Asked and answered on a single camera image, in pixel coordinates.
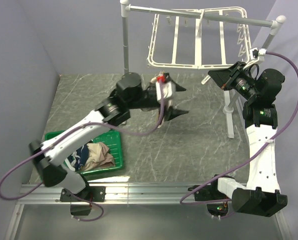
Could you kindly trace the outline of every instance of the folded clothing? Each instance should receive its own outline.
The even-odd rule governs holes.
[[[86,172],[96,168],[115,166],[115,159],[104,143],[87,143],[73,152],[67,159],[69,169],[75,172]]]

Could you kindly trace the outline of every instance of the brown garment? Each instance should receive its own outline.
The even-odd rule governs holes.
[[[90,171],[96,168],[108,168],[115,166],[115,159],[109,153],[109,147],[102,142],[88,143],[89,158],[85,162],[82,172]]]

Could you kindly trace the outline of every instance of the green plastic tray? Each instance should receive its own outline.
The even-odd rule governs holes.
[[[54,131],[54,132],[46,133],[44,136],[44,139],[45,140],[52,139],[63,132],[64,131]],[[81,175],[92,176],[96,174],[116,171],[124,167],[123,151],[121,148],[120,133],[118,131],[111,130],[111,131],[105,132],[100,136],[95,137],[92,141],[93,143],[101,142],[108,146],[108,148],[110,149],[109,153],[114,157],[115,166],[94,169],[91,171],[83,171],[80,173]]]

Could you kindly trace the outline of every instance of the dark blue cloth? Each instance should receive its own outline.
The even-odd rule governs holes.
[[[78,148],[73,154],[68,157],[68,160],[75,171],[81,170],[89,158],[89,149],[87,144]]]

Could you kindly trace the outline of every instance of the marble tabletop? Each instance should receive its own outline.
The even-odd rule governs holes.
[[[121,134],[124,169],[99,174],[93,179],[129,176],[130,182],[206,181],[242,162],[249,148],[237,109],[233,113],[235,138],[227,137],[223,91],[212,81],[202,85],[201,74],[176,74],[171,77],[187,91],[177,92],[174,105],[189,113],[165,122],[149,136]],[[142,74],[143,86],[153,74]],[[108,97],[120,74],[62,75],[45,133],[66,130],[84,118]],[[123,128],[144,132],[155,125],[158,111],[131,110]],[[249,167],[231,174],[246,182]],[[30,183],[38,182],[34,170]]]

